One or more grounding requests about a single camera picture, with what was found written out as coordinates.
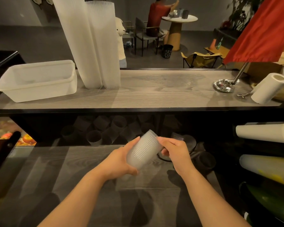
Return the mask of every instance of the hand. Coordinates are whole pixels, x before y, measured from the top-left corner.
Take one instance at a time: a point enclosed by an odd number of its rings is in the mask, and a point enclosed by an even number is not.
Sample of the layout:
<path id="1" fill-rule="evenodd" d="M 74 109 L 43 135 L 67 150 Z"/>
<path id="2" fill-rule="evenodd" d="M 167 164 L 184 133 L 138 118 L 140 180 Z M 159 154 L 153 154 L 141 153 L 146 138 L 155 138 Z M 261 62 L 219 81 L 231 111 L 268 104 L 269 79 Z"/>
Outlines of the hand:
<path id="1" fill-rule="evenodd" d="M 159 143 L 165 148 L 162 150 L 164 156 L 170 157 L 177 173 L 185 180 L 185 177 L 195 169 L 184 141 L 158 137 Z"/>
<path id="2" fill-rule="evenodd" d="M 126 162 L 127 153 L 140 140 L 135 138 L 123 147 L 114 150 L 110 155 L 102 161 L 96 168 L 103 176 L 104 180 L 119 178 L 125 174 L 137 175 L 138 170 Z"/>

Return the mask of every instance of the yellow folding chair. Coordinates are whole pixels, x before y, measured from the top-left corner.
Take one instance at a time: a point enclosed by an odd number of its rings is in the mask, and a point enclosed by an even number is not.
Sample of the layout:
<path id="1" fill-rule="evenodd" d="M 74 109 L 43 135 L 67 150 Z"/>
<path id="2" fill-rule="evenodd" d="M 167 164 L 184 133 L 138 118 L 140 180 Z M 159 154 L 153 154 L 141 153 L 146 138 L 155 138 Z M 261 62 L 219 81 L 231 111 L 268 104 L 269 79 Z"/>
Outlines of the yellow folding chair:
<path id="1" fill-rule="evenodd" d="M 202 54 L 202 53 L 193 53 L 189 57 L 186 57 L 182 52 L 181 55 L 183 57 L 183 68 L 185 62 L 189 66 L 189 68 L 203 68 L 205 66 L 208 66 L 213 62 L 213 65 L 211 68 L 214 67 L 217 59 L 222 56 L 221 53 L 213 54 L 210 55 L 209 53 L 207 54 Z"/>

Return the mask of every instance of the orange cone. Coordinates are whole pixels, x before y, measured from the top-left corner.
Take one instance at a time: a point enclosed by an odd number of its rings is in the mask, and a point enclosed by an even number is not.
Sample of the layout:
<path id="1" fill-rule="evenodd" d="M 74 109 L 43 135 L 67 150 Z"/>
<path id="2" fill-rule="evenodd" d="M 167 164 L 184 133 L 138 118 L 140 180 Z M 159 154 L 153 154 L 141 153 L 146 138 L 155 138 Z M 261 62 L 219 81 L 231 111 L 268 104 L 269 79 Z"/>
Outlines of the orange cone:
<path id="1" fill-rule="evenodd" d="M 210 45 L 210 49 L 215 49 L 216 48 L 216 41 L 217 41 L 217 39 L 213 39 L 213 41 L 212 41 L 212 43 L 211 43 L 211 45 Z"/>

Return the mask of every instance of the gray wood countertop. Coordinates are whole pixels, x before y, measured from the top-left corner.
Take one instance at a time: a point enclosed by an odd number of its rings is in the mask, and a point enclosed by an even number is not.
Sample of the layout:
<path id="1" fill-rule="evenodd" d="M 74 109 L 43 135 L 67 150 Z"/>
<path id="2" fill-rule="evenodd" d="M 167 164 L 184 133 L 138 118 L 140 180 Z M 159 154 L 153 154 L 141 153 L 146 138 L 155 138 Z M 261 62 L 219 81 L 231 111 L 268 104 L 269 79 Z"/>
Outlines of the gray wood countertop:
<path id="1" fill-rule="evenodd" d="M 0 206 L 0 227 L 37 226 L 117 145 L 35 147 Z M 222 196 L 214 172 L 208 175 Z M 88 226 L 202 226 L 173 164 L 154 158 L 100 191 Z"/>
<path id="2" fill-rule="evenodd" d="M 226 70 L 121 70 L 121 87 L 117 90 L 86 89 L 78 75 L 77 92 L 72 95 L 15 103 L 0 95 L 0 110 L 55 109 L 138 109 L 138 108 L 206 108 L 259 107 L 250 98 L 236 95 L 251 90 L 244 82 L 233 93 L 216 91 L 213 82 L 233 79 L 237 71 Z M 278 106 L 271 101 L 265 106 Z"/>

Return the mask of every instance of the left hand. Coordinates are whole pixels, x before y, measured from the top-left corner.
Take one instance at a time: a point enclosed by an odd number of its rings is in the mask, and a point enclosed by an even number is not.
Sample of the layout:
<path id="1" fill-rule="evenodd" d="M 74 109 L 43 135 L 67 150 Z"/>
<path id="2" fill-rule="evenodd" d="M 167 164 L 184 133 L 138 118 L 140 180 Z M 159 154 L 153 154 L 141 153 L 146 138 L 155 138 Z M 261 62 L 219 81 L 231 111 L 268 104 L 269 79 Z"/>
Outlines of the left hand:
<path id="1" fill-rule="evenodd" d="M 137 137 L 125 146 L 114 150 L 104 161 L 102 161 L 96 167 L 99 173 L 103 176 L 104 180 L 119 178 L 125 174 L 138 174 L 138 170 L 136 168 L 127 164 L 126 156 L 127 153 L 139 140 L 140 137 Z"/>

